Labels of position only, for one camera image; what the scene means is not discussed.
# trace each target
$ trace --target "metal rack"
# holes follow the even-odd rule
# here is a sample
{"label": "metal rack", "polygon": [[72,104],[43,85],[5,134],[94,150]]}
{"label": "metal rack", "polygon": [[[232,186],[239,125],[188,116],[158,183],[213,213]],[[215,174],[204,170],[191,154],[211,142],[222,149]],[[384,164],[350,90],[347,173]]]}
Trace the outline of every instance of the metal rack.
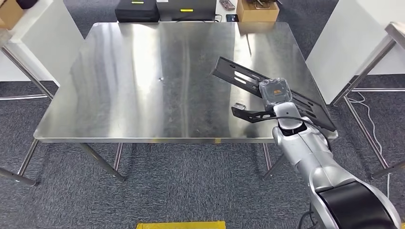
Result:
{"label": "metal rack", "polygon": [[393,173],[401,168],[405,168],[405,160],[389,166],[380,154],[379,149],[375,140],[371,137],[370,133],[367,131],[367,128],[363,124],[361,118],[357,114],[354,106],[350,103],[348,94],[350,92],[405,92],[405,88],[357,88],[360,82],[362,82],[367,74],[385,57],[390,50],[397,44],[405,50],[405,24],[401,22],[391,22],[386,28],[385,31],[388,33],[388,40],[385,46],[377,53],[376,57],[370,61],[370,63],[362,70],[362,72],[353,80],[352,83],[349,83],[349,86],[341,93],[333,102],[333,105],[336,105],[341,99],[345,101],[347,106],[350,109],[350,112],[353,114],[357,124],[359,125],[362,133],[366,137],[368,143],[373,149],[375,155],[378,158],[378,161],[383,166],[383,169],[376,171],[370,174],[372,179],[376,179],[384,176],[388,173]]}

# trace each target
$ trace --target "white cable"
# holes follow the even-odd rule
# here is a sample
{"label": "white cable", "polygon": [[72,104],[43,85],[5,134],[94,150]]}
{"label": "white cable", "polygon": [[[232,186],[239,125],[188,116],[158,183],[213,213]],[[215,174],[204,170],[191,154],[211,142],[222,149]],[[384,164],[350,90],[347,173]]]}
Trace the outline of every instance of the white cable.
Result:
{"label": "white cable", "polygon": [[[357,92],[357,93],[362,97],[362,100],[357,101],[355,99],[348,98],[349,102],[352,103],[352,104],[361,104],[361,105],[367,107],[367,116],[368,116],[368,119],[371,122],[371,125],[373,125],[373,137],[374,137],[374,140],[377,143],[378,147],[380,148],[379,153],[382,156],[383,155],[383,147],[381,146],[380,141],[378,141],[378,139],[377,139],[377,137],[375,135],[375,124],[374,124],[374,121],[373,121],[373,119],[371,118],[371,115],[370,115],[370,107],[367,104],[364,104],[364,102],[366,101],[366,98],[360,92]],[[387,176],[387,197],[390,198],[390,173]]]}

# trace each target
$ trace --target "black box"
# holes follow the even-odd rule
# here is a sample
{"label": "black box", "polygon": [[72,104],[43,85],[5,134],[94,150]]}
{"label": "black box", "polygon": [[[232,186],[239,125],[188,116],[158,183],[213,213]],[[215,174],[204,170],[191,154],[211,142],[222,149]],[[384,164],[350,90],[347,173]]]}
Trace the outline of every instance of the black box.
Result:
{"label": "black box", "polygon": [[115,8],[119,22],[158,22],[156,0],[120,0]]}

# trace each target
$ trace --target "black case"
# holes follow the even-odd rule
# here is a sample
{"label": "black case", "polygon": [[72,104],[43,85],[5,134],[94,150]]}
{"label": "black case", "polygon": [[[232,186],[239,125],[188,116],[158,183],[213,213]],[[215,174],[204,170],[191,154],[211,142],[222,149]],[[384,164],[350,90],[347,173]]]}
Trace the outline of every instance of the black case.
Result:
{"label": "black case", "polygon": [[156,0],[143,0],[143,4],[133,0],[120,0],[115,8],[119,22],[158,22],[160,19]]}
{"label": "black case", "polygon": [[21,9],[26,10],[33,7],[38,0],[17,0],[17,3],[21,7]]}

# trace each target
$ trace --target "yellow mat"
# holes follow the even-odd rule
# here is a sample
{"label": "yellow mat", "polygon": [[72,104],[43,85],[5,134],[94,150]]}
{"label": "yellow mat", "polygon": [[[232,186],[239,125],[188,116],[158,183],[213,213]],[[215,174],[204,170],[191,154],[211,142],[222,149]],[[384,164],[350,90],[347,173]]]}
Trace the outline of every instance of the yellow mat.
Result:
{"label": "yellow mat", "polygon": [[185,223],[139,223],[136,229],[225,229],[225,221]]}

